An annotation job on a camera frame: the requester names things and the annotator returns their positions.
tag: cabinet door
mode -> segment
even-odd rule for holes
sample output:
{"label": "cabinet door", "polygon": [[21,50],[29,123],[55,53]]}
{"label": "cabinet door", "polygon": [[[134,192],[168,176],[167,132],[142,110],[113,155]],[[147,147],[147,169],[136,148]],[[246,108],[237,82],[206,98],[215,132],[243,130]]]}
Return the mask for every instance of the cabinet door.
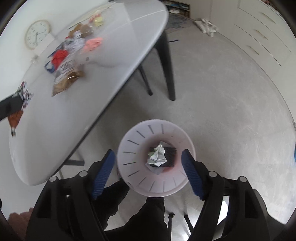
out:
{"label": "cabinet door", "polygon": [[190,18],[198,20],[199,18],[210,19],[212,0],[177,0],[190,4]]}
{"label": "cabinet door", "polygon": [[236,19],[239,0],[213,0],[211,22],[218,27],[218,32],[227,38],[231,37]]}

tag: gray patterned rug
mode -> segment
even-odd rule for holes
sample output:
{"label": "gray patterned rug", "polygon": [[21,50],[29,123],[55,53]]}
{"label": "gray patterned rug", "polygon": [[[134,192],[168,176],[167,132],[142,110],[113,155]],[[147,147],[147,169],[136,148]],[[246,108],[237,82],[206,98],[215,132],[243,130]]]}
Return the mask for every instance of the gray patterned rug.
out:
{"label": "gray patterned rug", "polygon": [[167,34],[169,34],[174,31],[190,27],[192,25],[193,22],[191,19],[186,18],[182,15],[170,13],[167,26],[165,27],[165,31]]}

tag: blue object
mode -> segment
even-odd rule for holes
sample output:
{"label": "blue object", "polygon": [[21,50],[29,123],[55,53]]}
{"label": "blue object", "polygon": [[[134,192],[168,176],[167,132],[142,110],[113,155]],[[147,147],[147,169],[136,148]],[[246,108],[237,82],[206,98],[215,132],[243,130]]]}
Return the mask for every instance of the blue object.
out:
{"label": "blue object", "polygon": [[101,169],[99,170],[98,174],[94,179],[93,190],[91,193],[91,196],[93,199],[96,199],[98,196],[102,194],[114,164],[115,164],[115,153],[114,151],[110,151],[109,155],[105,159],[105,162],[103,163]]}
{"label": "blue object", "polygon": [[193,162],[195,160],[188,150],[182,152],[181,161],[194,194],[199,196],[201,200],[204,200],[205,193],[203,191],[202,179],[194,166]]}

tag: yellow object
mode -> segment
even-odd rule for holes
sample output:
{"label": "yellow object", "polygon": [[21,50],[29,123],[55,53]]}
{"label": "yellow object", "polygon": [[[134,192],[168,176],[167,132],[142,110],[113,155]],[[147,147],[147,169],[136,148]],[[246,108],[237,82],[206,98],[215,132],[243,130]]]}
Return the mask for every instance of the yellow object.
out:
{"label": "yellow object", "polygon": [[96,28],[103,25],[103,17],[100,16],[100,17],[95,18],[94,25]]}

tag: clock face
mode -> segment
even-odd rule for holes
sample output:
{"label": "clock face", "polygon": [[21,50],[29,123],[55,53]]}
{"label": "clock face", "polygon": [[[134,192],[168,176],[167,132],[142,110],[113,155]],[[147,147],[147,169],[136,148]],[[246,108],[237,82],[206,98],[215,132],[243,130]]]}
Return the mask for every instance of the clock face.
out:
{"label": "clock face", "polygon": [[30,49],[35,49],[49,33],[50,26],[46,20],[38,20],[31,24],[25,35],[25,43]]}

